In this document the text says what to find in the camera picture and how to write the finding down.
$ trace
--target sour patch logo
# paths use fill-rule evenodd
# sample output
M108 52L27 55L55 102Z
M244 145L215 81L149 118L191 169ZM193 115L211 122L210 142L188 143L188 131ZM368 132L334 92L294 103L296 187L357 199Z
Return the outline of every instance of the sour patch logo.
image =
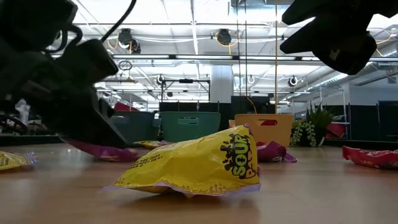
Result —
M256 176L253 169L252 151L250 150L250 137L240 134L230 134L231 140L225 141L220 150L226 152L226 160L223 161L224 168L231 171L240 179L249 179Z

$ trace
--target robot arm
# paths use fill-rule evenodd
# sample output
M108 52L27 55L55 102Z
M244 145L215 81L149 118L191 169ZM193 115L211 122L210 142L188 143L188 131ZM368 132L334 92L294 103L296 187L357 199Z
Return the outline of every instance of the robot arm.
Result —
M72 25L77 6L69 0L3 0L0 2L0 110L15 111L25 99L31 110L56 133L102 146L124 148L126 140L109 122L110 106L98 101L94 83L114 75L118 68L101 40L78 44L81 30ZM76 38L67 45L68 32ZM57 37L60 49L47 50ZM63 50L60 58L49 53Z
M287 25L313 18L280 45L286 54L313 52L327 66L348 75L365 67L376 50L366 30L373 15L392 17L396 0L295 0L282 15Z

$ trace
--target white pillar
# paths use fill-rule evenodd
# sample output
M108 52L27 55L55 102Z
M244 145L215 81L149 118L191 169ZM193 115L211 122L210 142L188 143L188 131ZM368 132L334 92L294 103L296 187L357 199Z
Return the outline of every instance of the white pillar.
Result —
M211 68L210 103L230 103L234 93L234 77L232 67L217 65Z

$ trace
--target yellow snack bag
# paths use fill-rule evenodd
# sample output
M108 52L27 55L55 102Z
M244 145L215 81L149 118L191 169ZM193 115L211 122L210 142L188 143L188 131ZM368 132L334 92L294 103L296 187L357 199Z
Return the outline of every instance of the yellow snack bag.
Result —
M144 147L144 148L147 148L147 149L155 149L157 147L166 146L168 144L172 144L172 142L167 142L167 141L161 141L161 142L160 141L136 141L133 144L133 147L136 146L136 147Z
M227 196L257 191L260 186L256 142L245 126L158 147L114 184L156 194L172 189L188 197Z
M14 154L0 151L0 170L29 166L35 164L36 162L38 162L38 160L33 152L26 154Z

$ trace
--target green plastic crate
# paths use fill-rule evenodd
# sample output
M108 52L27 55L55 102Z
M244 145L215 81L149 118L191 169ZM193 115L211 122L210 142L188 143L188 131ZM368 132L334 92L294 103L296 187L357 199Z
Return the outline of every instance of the green plastic crate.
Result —
M161 112L165 141L198 139L218 132L221 115L212 112Z
M156 141L160 122L155 114L141 111L116 111L111 122L129 143Z

